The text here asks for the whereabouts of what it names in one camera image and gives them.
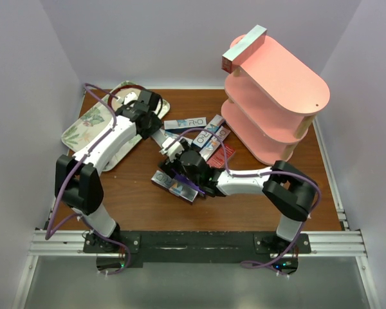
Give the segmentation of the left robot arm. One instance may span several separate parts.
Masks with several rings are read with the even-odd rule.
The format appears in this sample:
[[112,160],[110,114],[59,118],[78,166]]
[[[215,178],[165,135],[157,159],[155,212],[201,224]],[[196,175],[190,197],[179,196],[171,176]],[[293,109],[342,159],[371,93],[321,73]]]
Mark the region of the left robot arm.
[[97,236],[98,246],[105,252],[125,249],[120,241],[120,226],[110,217],[103,200],[104,191],[100,175],[116,152],[136,135],[147,139],[160,130],[162,122],[158,113],[163,107],[162,97],[141,89],[137,96],[125,101],[114,93],[111,100],[120,103],[114,110],[108,103],[103,106],[112,118],[108,125],[86,147],[73,156],[62,155],[55,168],[55,203],[46,230],[50,239],[61,228],[55,217],[61,203],[73,210],[73,216],[81,219]]

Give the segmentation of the red 3D toothpaste box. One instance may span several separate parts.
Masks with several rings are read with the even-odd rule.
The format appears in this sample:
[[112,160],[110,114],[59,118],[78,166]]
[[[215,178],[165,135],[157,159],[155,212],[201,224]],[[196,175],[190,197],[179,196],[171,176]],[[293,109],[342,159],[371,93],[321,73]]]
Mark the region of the red 3D toothpaste box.
[[254,26],[237,43],[222,54],[221,68],[232,73],[252,56],[263,44],[267,29],[263,26]]

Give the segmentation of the dark red toothpaste box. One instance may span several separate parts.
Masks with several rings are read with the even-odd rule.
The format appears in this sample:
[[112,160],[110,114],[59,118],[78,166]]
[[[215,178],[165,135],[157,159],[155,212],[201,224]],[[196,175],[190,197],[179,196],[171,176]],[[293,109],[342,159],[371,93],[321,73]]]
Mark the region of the dark red toothpaste box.
[[211,167],[223,168],[225,166],[225,162],[228,162],[235,154],[235,149],[230,147],[228,144],[225,144],[225,150],[226,159],[223,147],[220,146],[218,150],[208,159],[207,164]]

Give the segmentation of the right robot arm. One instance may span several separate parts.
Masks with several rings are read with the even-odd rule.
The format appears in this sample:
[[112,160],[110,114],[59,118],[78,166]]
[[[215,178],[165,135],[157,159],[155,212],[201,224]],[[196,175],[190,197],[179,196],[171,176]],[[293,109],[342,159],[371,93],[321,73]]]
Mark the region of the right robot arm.
[[195,150],[160,153],[166,157],[158,165],[163,172],[185,178],[204,196],[252,194],[269,199],[281,213],[273,244],[282,253],[296,246],[304,223],[321,198],[314,180],[282,160],[263,169],[236,171],[209,166]]

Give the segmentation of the plain silver toothpaste box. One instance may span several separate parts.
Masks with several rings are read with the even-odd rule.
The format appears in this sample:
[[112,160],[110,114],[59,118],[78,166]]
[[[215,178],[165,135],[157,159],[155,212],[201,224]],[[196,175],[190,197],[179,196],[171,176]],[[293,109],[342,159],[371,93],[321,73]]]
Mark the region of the plain silver toothpaste box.
[[151,135],[151,138],[157,143],[161,150],[168,148],[174,141],[174,139],[167,135],[163,129],[157,130]]

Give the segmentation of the silver R&O box front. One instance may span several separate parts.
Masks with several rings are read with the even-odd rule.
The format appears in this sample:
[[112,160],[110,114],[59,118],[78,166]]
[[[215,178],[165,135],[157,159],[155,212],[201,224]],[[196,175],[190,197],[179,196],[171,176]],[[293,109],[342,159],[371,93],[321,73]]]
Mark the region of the silver R&O box front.
[[198,193],[195,190],[184,187],[182,184],[173,180],[170,176],[161,171],[156,171],[154,173],[151,182],[190,204],[193,204],[198,196]]

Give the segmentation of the purple toothpaste box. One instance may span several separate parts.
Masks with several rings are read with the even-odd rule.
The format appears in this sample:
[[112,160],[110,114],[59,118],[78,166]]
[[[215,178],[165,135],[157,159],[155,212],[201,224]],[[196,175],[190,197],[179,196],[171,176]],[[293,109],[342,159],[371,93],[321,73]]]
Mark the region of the purple toothpaste box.
[[205,192],[202,191],[196,184],[194,184],[186,176],[183,176],[181,174],[176,173],[172,179],[176,180],[178,183],[182,184],[184,187],[195,190],[200,197],[202,197],[202,198],[206,197]]

